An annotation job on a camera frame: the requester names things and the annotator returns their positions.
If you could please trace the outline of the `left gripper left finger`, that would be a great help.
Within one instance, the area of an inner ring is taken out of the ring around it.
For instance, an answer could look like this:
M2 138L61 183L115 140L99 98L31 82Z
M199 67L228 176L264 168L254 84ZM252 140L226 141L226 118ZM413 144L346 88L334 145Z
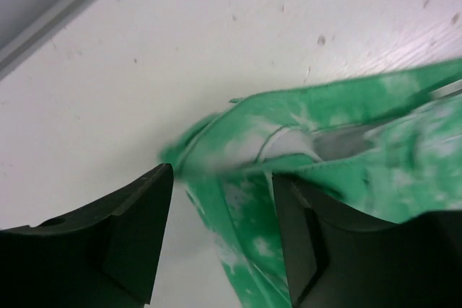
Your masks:
M3 307L143 307L151 302L173 194L160 164L37 226L1 231Z

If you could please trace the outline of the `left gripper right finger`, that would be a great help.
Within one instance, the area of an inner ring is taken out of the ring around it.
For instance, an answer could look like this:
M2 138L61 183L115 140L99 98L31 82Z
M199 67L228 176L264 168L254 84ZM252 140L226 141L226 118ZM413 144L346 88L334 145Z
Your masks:
M402 224L291 175L273 177L293 307L459 307L461 212Z

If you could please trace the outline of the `green tie-dye trousers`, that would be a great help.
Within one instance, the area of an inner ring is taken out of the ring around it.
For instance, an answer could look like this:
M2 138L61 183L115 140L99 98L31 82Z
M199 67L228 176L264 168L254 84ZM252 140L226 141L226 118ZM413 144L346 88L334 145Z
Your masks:
M394 224L461 212L461 60L237 99L167 145L243 307L293 307L273 177Z

